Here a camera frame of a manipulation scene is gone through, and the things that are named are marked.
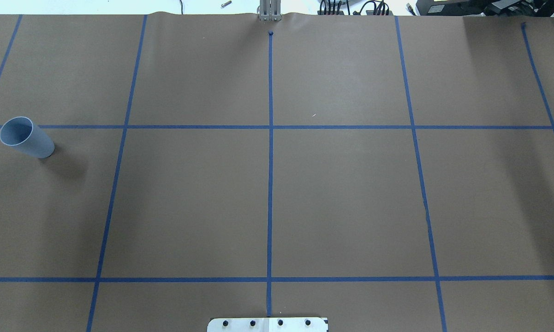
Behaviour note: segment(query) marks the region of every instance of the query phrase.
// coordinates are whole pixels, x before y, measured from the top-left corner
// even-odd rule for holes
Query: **grid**
[[[6,53],[3,57],[0,65],[0,77],[2,76],[3,69],[7,64],[7,59],[17,31],[23,16],[18,17],[15,29],[9,41],[6,49]],[[94,278],[66,278],[66,277],[0,277],[0,282],[81,282],[81,283],[93,283],[94,290],[89,309],[89,320],[87,322],[87,331],[91,331],[95,309],[97,307],[98,290],[101,283],[163,283],[163,282],[183,282],[183,283],[219,283],[219,282],[235,282],[235,283],[263,283],[266,284],[266,313],[268,316],[273,315],[271,308],[272,303],[272,283],[273,282],[434,282],[437,292],[437,302],[439,306],[439,316],[441,320],[441,327],[444,332],[447,329],[445,307],[443,304],[443,295],[441,291],[441,282],[443,281],[540,281],[540,280],[554,280],[554,275],[440,275],[437,265],[437,254],[435,252],[435,240],[433,236],[433,227],[431,225],[431,216],[429,213],[429,204],[427,200],[426,181],[425,174],[423,172],[421,154],[418,144],[418,130],[551,130],[554,135],[554,117],[551,113],[549,103],[540,80],[540,75],[536,69],[534,58],[532,56],[530,42],[526,33],[526,25],[521,25],[521,34],[525,42],[528,58],[530,61],[530,67],[536,78],[537,87],[541,93],[542,101],[545,105],[545,111],[547,112],[549,126],[531,125],[531,126],[509,126],[509,125],[420,125],[416,124],[414,119],[414,113],[412,111],[412,101],[410,96],[410,88],[408,84],[408,73],[406,69],[404,50],[399,26],[399,19],[395,17],[395,31],[397,34],[397,42],[399,47],[399,57],[401,62],[401,69],[403,74],[403,83],[405,88],[405,98],[407,102],[408,115],[410,118],[409,125],[278,125],[274,124],[273,120],[273,38],[278,38],[278,34],[273,31],[268,31],[268,117],[269,125],[200,125],[200,124],[185,124],[185,125],[166,125],[166,124],[129,124],[131,116],[131,106],[133,102],[133,95],[135,92],[136,81],[138,80],[138,69],[140,66],[140,56],[142,52],[142,46],[144,41],[144,34],[146,32],[146,23],[148,16],[144,15],[142,21],[142,28],[139,37],[139,44],[135,59],[135,68],[133,70],[133,77],[131,81],[131,90],[129,92],[129,100],[127,101],[127,110],[125,112],[125,121],[123,125],[101,125],[101,124],[45,124],[42,128],[52,129],[95,129],[95,130],[122,130],[119,153],[117,155],[116,168],[114,172],[113,185],[110,194],[110,201],[108,204],[106,223],[104,227],[104,234],[102,236],[101,250],[98,258],[97,273]],[[109,229],[111,225],[117,183],[119,181],[119,174],[121,169],[121,163],[123,160],[123,151],[125,148],[125,139],[129,130],[158,130],[158,129],[176,129],[176,130],[268,130],[268,199],[267,199],[267,266],[266,277],[219,277],[219,278],[174,278],[174,277],[155,277],[155,278],[111,278],[102,277],[102,266],[104,263],[105,252],[107,247],[107,240]],[[431,254],[431,264],[433,267],[433,276],[420,276],[420,277],[273,277],[272,272],[272,254],[273,254],[273,155],[274,155],[274,132],[275,130],[410,130],[412,141],[414,145],[414,153],[416,156],[416,164],[418,170],[418,179],[420,182],[420,190],[422,194],[422,200],[425,210],[425,218],[427,223],[428,240]]]

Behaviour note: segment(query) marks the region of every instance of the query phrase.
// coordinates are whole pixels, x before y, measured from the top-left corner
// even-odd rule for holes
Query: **plastic cup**
[[[26,116],[8,120],[0,129],[0,141],[36,158],[47,158],[55,149],[51,138]]]

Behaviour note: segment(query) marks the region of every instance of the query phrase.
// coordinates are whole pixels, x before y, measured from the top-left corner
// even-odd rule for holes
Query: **white sticker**
[[[441,12],[443,11],[443,8],[445,8],[445,5],[431,6],[428,13]]]

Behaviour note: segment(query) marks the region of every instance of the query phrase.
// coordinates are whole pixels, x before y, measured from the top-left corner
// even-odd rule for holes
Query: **white bracket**
[[[281,21],[281,0],[260,0],[258,17],[261,21]]]
[[[328,319],[319,317],[269,317],[213,319],[207,332],[328,332]]]

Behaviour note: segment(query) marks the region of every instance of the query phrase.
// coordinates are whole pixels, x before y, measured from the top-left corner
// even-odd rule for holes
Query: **vertical blue line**
[[[399,59],[402,64],[402,74],[404,76],[404,90],[406,92],[406,103],[408,104],[410,126],[412,127],[412,141],[414,143],[414,153],[416,154],[416,165],[418,166],[418,179],[420,180],[420,191],[423,196],[424,212],[426,215],[427,230],[429,232],[430,256],[433,261],[433,272],[435,273],[435,286],[437,288],[437,302],[439,303],[439,315],[441,315],[441,327],[443,328],[443,332],[447,332],[447,323],[445,320],[445,305],[443,304],[441,280],[439,279],[439,267],[437,265],[437,254],[435,252],[435,240],[433,238],[433,227],[430,222],[429,202],[426,196],[426,187],[424,187],[423,169],[422,169],[422,163],[420,161],[420,150],[418,149],[418,137],[416,136],[416,125],[414,123],[414,113],[412,112],[412,100],[410,98],[410,88],[408,87],[408,75],[406,73],[406,63],[404,61],[404,49],[402,47],[402,36],[399,31],[399,21],[397,16],[395,17],[395,32],[398,36]]]
[[[541,84],[541,80],[539,78],[539,73],[537,73],[537,68],[535,65],[535,61],[533,60],[533,55],[531,54],[531,48],[529,46],[529,40],[527,38],[527,32],[525,31],[526,23],[521,24],[521,31],[523,32],[523,39],[525,40],[525,47],[527,48],[527,55],[529,55],[529,62],[531,64],[531,68],[533,69],[533,74],[536,76],[537,86],[539,87],[539,91],[541,93],[541,98],[543,99],[543,105],[545,106],[545,111],[547,111],[547,116],[549,117],[549,122],[551,123],[551,128],[554,131],[554,118],[551,114],[551,109],[549,108],[549,103],[547,102],[547,97],[545,96],[545,91],[543,90],[543,84]]]
[[[121,144],[119,146],[119,154],[117,155],[117,166],[115,168],[115,176],[113,178],[113,187],[111,189],[111,198],[108,202],[107,220],[104,225],[104,233],[102,235],[102,244],[100,246],[100,255],[98,257],[98,267],[96,272],[96,281],[94,282],[93,297],[90,303],[89,321],[86,325],[86,332],[92,330],[92,323],[94,318],[94,310],[96,309],[96,300],[98,297],[98,287],[100,285],[100,278],[102,273],[102,264],[104,262],[104,252],[107,248],[108,231],[111,225],[111,217],[113,215],[113,205],[115,203],[115,195],[117,193],[117,182],[119,181],[119,172],[121,170],[121,160],[123,159],[123,149],[125,148],[125,138],[127,137],[127,126],[129,125],[129,116],[131,115],[131,104],[133,103],[133,91],[135,89],[135,82],[137,80],[137,70],[139,69],[139,60],[142,56],[143,36],[146,32],[146,22],[148,16],[143,16],[142,32],[139,37],[139,46],[137,47],[137,55],[135,59],[135,67],[133,68],[133,78],[131,80],[131,89],[129,91],[129,100],[127,101],[127,111],[125,112],[125,125],[123,127],[123,134],[121,135]]]
[[[6,47],[6,52],[2,59],[2,63],[0,64],[0,77],[2,76],[2,70],[4,70],[4,66],[6,65],[8,55],[11,54],[12,44],[15,42],[15,37],[17,36],[18,28],[20,27],[20,21],[22,21],[22,15],[19,15],[17,25],[15,25],[15,29],[12,32],[11,40],[8,42],[8,47]]]
[[[267,316],[272,315],[273,292],[273,31],[268,32],[268,225],[267,225]]]

